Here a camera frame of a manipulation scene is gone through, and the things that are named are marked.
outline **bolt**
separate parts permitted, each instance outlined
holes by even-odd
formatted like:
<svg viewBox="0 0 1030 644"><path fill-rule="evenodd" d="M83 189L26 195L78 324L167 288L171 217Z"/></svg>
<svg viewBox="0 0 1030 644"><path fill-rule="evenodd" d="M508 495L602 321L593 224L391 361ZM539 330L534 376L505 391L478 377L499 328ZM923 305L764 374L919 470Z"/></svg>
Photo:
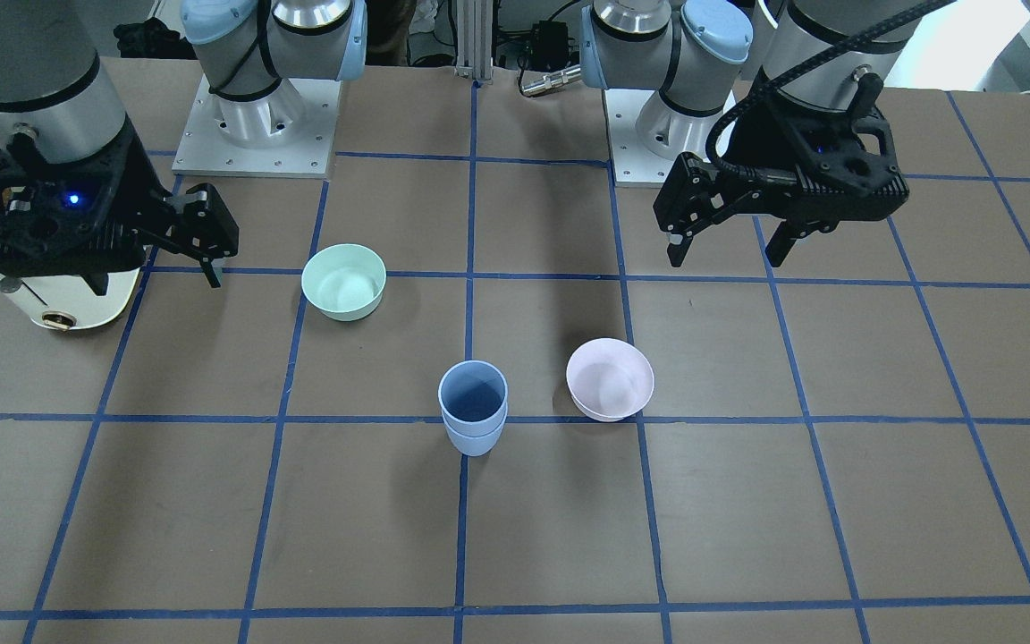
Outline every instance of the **bolt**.
<svg viewBox="0 0 1030 644"><path fill-rule="evenodd" d="M869 64L858 65L857 69L853 70L853 81L861 82L861 78L863 78L865 74L869 73L870 71L871 71L871 65Z"/></svg>

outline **bowl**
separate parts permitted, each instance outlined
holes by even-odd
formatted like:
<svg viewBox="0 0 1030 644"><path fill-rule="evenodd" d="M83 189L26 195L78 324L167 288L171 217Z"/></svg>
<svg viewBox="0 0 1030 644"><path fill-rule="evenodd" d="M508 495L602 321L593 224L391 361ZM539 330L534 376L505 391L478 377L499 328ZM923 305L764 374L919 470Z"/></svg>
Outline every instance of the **bowl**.
<svg viewBox="0 0 1030 644"><path fill-rule="evenodd" d="M596 338L566 362L566 387L586 416L613 423L642 411L654 394L654 370L630 343Z"/></svg>
<svg viewBox="0 0 1030 644"><path fill-rule="evenodd" d="M304 265L302 291L328 317L351 323L376 310L387 280L388 270L372 248L336 244Z"/></svg>

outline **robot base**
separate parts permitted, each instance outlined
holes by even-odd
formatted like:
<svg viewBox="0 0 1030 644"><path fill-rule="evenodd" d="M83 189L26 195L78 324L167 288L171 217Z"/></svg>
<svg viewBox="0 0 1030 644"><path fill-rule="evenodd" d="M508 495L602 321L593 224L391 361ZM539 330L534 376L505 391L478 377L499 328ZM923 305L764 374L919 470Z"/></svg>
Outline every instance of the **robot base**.
<svg viewBox="0 0 1030 644"><path fill-rule="evenodd" d="M122 315L138 285L139 268L109 273L110 285L102 297L74 274L24 277L0 273L0 293L39 327L78 331L101 327Z"/></svg>
<svg viewBox="0 0 1030 644"><path fill-rule="evenodd" d="M288 176L327 179L332 160L336 117L340 112L340 81L290 78L304 99L303 123L297 138L279 146L242 147L218 126L220 110L201 77L185 131L173 162L176 174L196 176Z"/></svg>
<svg viewBox="0 0 1030 644"><path fill-rule="evenodd" d="M671 166L675 164L675 158L683 151L691 151L703 155L705 150L682 149L675 146L670 147L670 159L651 151L649 141L643 141L639 130L650 130L654 123L639 124L639 118L643 113L643 106L654 96L650 90L606 90L604 92L604 105L607 110L607 133L610 136L610 154L614 160L614 184L616 187L637 187L637 188L661 188L670 173ZM715 125L721 114L726 112L735 104L733 94L726 98L726 105L722 111L713 117L686 118L680 114L674 114L668 107L665 111L674 115L674 122L678 123L678 139L684 139L688 143L696 139L705 141L710 128ZM732 126L726 128L718 142L718 149L726 151L728 136L732 131Z"/></svg>

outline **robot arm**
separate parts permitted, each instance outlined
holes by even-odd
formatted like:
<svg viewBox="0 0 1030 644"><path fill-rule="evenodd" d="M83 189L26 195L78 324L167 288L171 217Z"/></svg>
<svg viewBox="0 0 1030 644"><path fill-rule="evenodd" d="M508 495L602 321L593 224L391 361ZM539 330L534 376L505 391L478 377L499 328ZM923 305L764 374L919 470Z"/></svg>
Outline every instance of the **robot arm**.
<svg viewBox="0 0 1030 644"><path fill-rule="evenodd" d="M160 184L69 5L0 0L0 274L74 274L101 297L153 244L217 286L237 237L215 188Z"/></svg>
<svg viewBox="0 0 1030 644"><path fill-rule="evenodd" d="M840 221L883 221L907 200L876 101L919 18L953 0L918 1L780 3L771 44L756 44L755 84L726 114L723 101L752 45L736 7L593 0L585 8L586 84L655 90L637 130L651 151L675 159L654 202L672 265L681 266L695 235L735 213L784 219L765 248L781 266L794 241ZM721 156L716 144L730 124Z"/></svg>
<svg viewBox="0 0 1030 644"><path fill-rule="evenodd" d="M736 213L783 219L765 246L777 268L797 240L842 221L886 219L904 204L908 188L876 101L917 21L952 1L789 1L749 96L708 136L712 164L680 155L654 201L671 265L681 266L695 235ZM715 144L733 122L720 156Z"/></svg>
<svg viewBox="0 0 1030 644"><path fill-rule="evenodd" d="M242 149L306 134L311 117L289 78L352 80L364 71L364 0L185 0L180 16L209 81L205 113Z"/></svg>

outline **black cable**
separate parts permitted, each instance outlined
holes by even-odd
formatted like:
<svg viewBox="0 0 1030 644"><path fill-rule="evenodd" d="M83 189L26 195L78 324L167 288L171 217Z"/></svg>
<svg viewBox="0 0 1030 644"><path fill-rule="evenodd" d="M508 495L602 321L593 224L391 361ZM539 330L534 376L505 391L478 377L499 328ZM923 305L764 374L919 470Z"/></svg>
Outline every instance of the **black cable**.
<svg viewBox="0 0 1030 644"><path fill-rule="evenodd" d="M747 180L751 183L780 183L781 180L779 179L770 179L764 168L736 165L721 158L721 155L718 154L718 139L721 137L722 131L726 130L728 124L735 122L742 114L749 112L753 107L763 103L774 92L804 76L804 74L812 72L819 68L819 66L825 65L825 63L832 61L833 58L840 57L840 55L850 52L850 49L867 44L874 37L883 36L894 29L900 28L900 26L909 24L912 21L917 20L917 18L924 16L926 13L935 11L952 3L956 3L956 0L926 0L924 3L917 4L916 7L904 9L904 11L900 11L894 16L887 18L887 20L879 22L879 24L874 24L870 28L854 34L854 36L844 37L844 39L837 41L836 44L831 45L824 52L792 66L785 73L782 73L781 76L772 78L772 80L765 82L765 84L757 86L755 90L749 92L747 98L742 99L739 105L733 105L728 112L722 114L722 117L718 118L718 123L715 123L715 127L710 131L710 135L707 137L707 158L710 159L710 163L715 164L719 172L733 174L736 178Z"/></svg>
<svg viewBox="0 0 1030 644"><path fill-rule="evenodd" d="M261 61L269 76L280 78L273 63L273 54L269 53L269 16L273 13L273 0L261 0L256 4L256 39L261 41Z"/></svg>
<svg viewBox="0 0 1030 644"><path fill-rule="evenodd" d="M572 8L575 4L578 4L578 3L583 3L583 0L572 0L572 1L570 1L570 3L565 3L565 4L561 5L561 7L555 9L554 13L551 13L551 16L549 16L547 19L547 22L549 23L551 21L554 21L555 18L559 16L559 13L565 11L569 8Z"/></svg>
<svg viewBox="0 0 1030 644"><path fill-rule="evenodd" d="M458 31L455 29L454 0L447 0L447 24L450 25L450 45L458 52Z"/></svg>
<svg viewBox="0 0 1030 644"><path fill-rule="evenodd" d="M248 49L245 49L244 57L241 57L241 60L237 61L237 65L234 65L233 70L229 72L229 78L226 78L225 82L221 82L221 84L209 87L209 94L220 95L220 92L225 91L226 87L229 87L230 82L234 81L234 78L237 78L237 74L241 73L241 68L244 68L245 63L248 62L248 58L252 57L253 52L256 50L259 44L261 44L261 40L254 37L253 43L248 46Z"/></svg>
<svg viewBox="0 0 1030 644"><path fill-rule="evenodd" d="M268 55L269 52L269 37L268 37L268 16L269 10L266 10L266 5L271 8L271 0L262 0L258 3L256 9L256 34L253 36L253 42L250 42L248 49L245 49L245 54L242 55L241 60L237 61L234 68L229 72L229 77L220 81L220 84L216 87L209 87L209 94L220 96L220 92L224 92L226 87L229 87L237 78L237 74L241 73L241 69L244 69L245 63L248 62L249 57L252 57L253 52L258 47L262 47L261 56L266 58L265 69L270 74L274 74L274 70L271 69L271 62L273 59Z"/></svg>

